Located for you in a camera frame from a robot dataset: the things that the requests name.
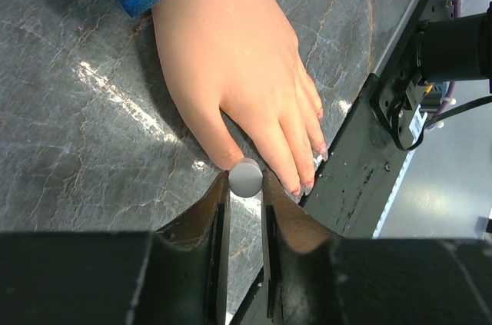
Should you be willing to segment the white nail polish cap brush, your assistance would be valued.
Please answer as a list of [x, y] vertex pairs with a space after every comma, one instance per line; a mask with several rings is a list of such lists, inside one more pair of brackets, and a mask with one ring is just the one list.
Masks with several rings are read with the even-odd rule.
[[259, 193], [263, 174], [258, 163], [242, 158], [230, 171], [228, 182], [231, 191], [239, 197], [249, 198]]

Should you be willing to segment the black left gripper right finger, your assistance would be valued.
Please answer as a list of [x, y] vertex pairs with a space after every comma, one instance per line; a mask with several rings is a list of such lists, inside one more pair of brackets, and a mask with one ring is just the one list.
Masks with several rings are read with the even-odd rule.
[[275, 324], [489, 324], [486, 240], [346, 239], [262, 178], [266, 314]]

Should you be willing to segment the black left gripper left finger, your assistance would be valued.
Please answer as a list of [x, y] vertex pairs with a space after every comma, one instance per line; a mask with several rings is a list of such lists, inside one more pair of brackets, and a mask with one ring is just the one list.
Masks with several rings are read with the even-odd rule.
[[3, 324], [223, 324], [228, 174], [158, 230], [1, 235]]

